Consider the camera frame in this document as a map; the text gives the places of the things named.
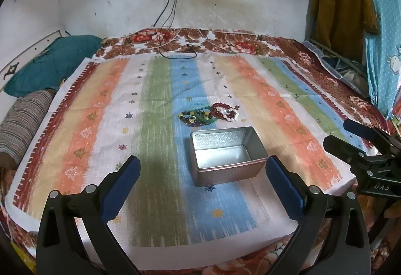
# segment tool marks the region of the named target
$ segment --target green stripe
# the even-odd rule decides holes
[[[300,89],[271,59],[258,57],[258,60],[259,62],[263,62],[260,65],[271,73],[278,83],[293,95],[293,98],[315,119],[325,133],[331,133],[337,138],[347,141],[335,123],[319,108],[309,95]]]
[[[129,201],[136,223],[132,241],[147,247],[185,245],[188,239],[178,178],[169,60],[154,57],[149,69],[140,102],[139,152],[132,152],[141,161],[141,175]]]

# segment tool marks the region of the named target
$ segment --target brown coat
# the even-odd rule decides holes
[[[351,60],[362,62],[363,30],[378,34],[372,0],[312,0],[312,38]]]

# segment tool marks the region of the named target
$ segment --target metal bolt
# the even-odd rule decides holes
[[[85,191],[87,193],[92,193],[96,190],[96,186],[94,184],[87,185]]]
[[[320,192],[320,189],[315,185],[309,187],[309,191],[312,192],[314,195],[317,195]]]
[[[53,190],[53,191],[50,193],[49,197],[50,197],[51,199],[54,199],[54,198],[57,197],[58,195],[59,195],[59,192],[58,192],[57,190]]]
[[[349,199],[354,200],[354,199],[356,198],[356,195],[355,195],[355,193],[353,193],[352,191],[348,191],[348,192],[347,192],[347,197],[348,197]]]

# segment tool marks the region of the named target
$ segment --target open rectangular tin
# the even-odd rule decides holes
[[[193,131],[190,172],[196,186],[255,177],[267,152],[253,127]]]

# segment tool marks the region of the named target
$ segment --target floral bedspread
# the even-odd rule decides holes
[[[334,79],[320,65],[318,59],[312,52],[300,43],[285,39],[273,38],[264,35],[254,35],[244,31],[226,30],[198,30],[198,29],[171,29],[169,31],[159,29],[145,29],[135,34],[130,34],[123,38],[106,39],[104,45],[96,53],[95,57],[100,59],[110,59],[117,56],[142,54],[142,53],[161,53],[167,51],[185,53],[203,53],[207,51],[219,53],[245,53],[256,56],[268,57],[289,57],[299,67],[309,73],[309,78],[313,79],[320,88],[329,94],[335,101],[357,121],[386,129],[384,118],[366,100],[359,97],[354,91],[343,83]],[[1,173],[1,226],[11,238],[15,250],[23,258],[25,263],[35,270],[35,259],[30,253],[36,248],[37,234],[26,232],[15,224],[8,216],[4,208],[4,196],[10,188],[14,171],[2,170]],[[374,221],[374,200],[369,197],[358,197],[362,208],[366,224],[370,227]],[[323,240],[326,227],[322,228],[321,234],[315,245]],[[372,270],[377,269],[385,257],[389,254],[396,243],[391,236],[384,240],[382,246],[372,251]],[[264,274],[278,255],[282,252],[290,236],[286,236],[278,242],[262,248],[252,254],[237,258],[229,262],[193,268],[186,270],[169,271],[142,271],[147,274]]]

